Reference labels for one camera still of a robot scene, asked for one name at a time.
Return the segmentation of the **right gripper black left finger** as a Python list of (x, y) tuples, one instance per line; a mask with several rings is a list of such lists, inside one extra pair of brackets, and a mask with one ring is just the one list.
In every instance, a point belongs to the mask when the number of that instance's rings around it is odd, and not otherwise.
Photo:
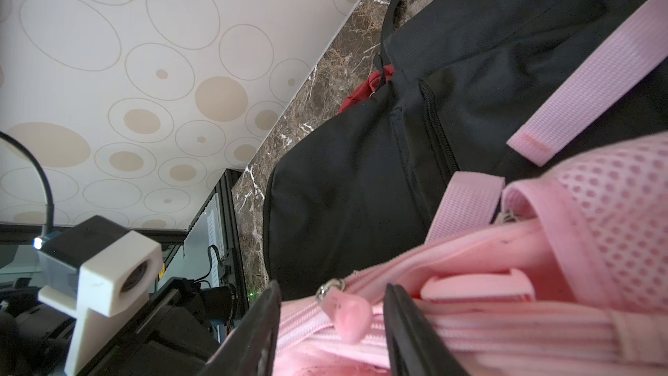
[(198, 375), (272, 375), (282, 294), (271, 281)]

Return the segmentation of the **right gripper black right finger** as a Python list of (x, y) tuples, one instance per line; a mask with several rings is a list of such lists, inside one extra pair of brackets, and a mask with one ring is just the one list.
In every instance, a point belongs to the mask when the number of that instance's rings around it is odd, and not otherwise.
[(469, 375), (401, 285), (385, 289), (384, 327), (393, 376)]

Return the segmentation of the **pink backpack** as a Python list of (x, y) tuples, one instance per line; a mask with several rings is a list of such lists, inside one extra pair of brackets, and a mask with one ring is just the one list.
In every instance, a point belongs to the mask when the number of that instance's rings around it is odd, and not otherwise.
[(455, 173), (426, 240), (281, 313), (278, 375), (390, 375), (401, 285), (469, 375), (667, 372), (667, 0), (647, 0), (507, 142)]

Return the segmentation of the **red backpack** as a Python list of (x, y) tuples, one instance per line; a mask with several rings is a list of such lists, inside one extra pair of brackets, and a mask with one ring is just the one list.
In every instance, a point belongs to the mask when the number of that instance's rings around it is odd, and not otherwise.
[(368, 99), (379, 88), (381, 78), (381, 72), (374, 71), (369, 76), (369, 78), (365, 80), (365, 82), (358, 86), (348, 97), (344, 99), (339, 109), (339, 113), (342, 113), (355, 104), (364, 102), (366, 99)]

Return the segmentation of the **black backpack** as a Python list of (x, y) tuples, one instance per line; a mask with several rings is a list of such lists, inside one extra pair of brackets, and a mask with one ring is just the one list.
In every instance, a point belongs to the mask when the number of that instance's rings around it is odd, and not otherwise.
[(264, 264), (284, 299), (422, 245), (452, 176), (541, 166), (508, 140), (647, 0), (434, 0), (382, 39), (394, 73), (269, 178)]

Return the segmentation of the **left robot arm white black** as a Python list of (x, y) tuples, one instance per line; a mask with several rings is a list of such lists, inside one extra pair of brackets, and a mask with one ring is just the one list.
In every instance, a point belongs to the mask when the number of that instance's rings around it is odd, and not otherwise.
[[(238, 315), (234, 285), (172, 278), (83, 367), (83, 375), (195, 375)], [(76, 320), (28, 278), (1, 285), (1, 373), (62, 375)]]

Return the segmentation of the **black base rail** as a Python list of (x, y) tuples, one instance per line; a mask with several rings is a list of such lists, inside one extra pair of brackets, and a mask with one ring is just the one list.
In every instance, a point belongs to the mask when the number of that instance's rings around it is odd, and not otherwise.
[(186, 222), (186, 235), (172, 245), (165, 258), (165, 273), (156, 281), (160, 289), (171, 278), (193, 280), (200, 288), (225, 288), (231, 294), (231, 324), (249, 309), (245, 272), (239, 243), (232, 188), (241, 173), (226, 170), (213, 176), (212, 192), (194, 219)]

